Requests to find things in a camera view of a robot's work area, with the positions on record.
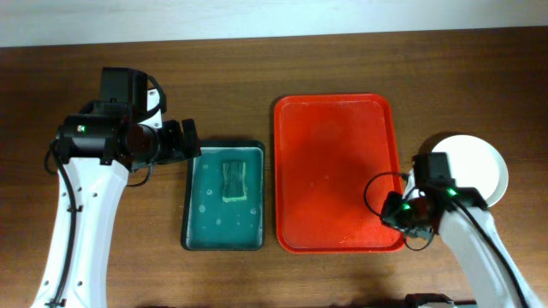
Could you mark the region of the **yellow green sponge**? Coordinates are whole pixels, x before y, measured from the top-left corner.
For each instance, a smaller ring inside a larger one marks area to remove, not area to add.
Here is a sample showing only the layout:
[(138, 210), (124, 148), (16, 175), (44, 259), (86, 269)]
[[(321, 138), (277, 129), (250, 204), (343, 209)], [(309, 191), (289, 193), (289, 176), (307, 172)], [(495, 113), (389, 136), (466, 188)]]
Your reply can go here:
[(223, 163), (222, 199), (224, 202), (243, 201), (247, 199), (245, 162), (228, 161)]

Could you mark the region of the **white plate with green stain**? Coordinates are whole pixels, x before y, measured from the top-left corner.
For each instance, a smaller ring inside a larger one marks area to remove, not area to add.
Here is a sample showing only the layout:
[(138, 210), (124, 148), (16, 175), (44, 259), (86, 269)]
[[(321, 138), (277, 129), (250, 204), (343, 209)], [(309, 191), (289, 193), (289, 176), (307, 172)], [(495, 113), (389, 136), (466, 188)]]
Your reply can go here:
[(432, 152), (446, 153), (456, 185), (476, 188), (488, 207), (503, 198), (509, 185), (508, 167), (502, 155), (488, 142), (458, 134), (439, 141)]

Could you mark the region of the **red plastic tray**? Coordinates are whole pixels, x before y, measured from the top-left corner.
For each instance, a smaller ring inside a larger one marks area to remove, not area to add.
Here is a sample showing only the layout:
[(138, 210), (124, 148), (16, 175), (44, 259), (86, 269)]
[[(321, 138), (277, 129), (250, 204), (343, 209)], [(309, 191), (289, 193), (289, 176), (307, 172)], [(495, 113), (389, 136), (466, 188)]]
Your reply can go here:
[(388, 100), (373, 93), (295, 95), (273, 109), (279, 244), (295, 254), (397, 252), (377, 218), (400, 192)]

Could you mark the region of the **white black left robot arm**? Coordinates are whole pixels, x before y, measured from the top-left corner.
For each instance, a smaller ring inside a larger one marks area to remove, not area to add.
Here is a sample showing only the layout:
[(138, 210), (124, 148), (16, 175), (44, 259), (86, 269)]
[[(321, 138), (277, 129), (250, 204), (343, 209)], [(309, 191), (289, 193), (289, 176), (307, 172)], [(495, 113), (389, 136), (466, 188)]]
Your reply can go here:
[(57, 215), (35, 307), (105, 307), (116, 212), (139, 169), (200, 155), (192, 119), (163, 121), (164, 102), (92, 101), (69, 115), (46, 154), (57, 166)]

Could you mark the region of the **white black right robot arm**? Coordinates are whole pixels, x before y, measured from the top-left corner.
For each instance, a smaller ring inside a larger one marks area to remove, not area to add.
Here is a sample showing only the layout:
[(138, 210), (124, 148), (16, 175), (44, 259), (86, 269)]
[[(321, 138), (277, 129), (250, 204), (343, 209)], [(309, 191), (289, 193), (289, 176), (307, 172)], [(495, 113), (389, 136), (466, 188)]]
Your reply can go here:
[(405, 238), (432, 240), (449, 247), (479, 307), (542, 307), (501, 241), (485, 200), (472, 187), (418, 185), (418, 198), (390, 192), (381, 222)]

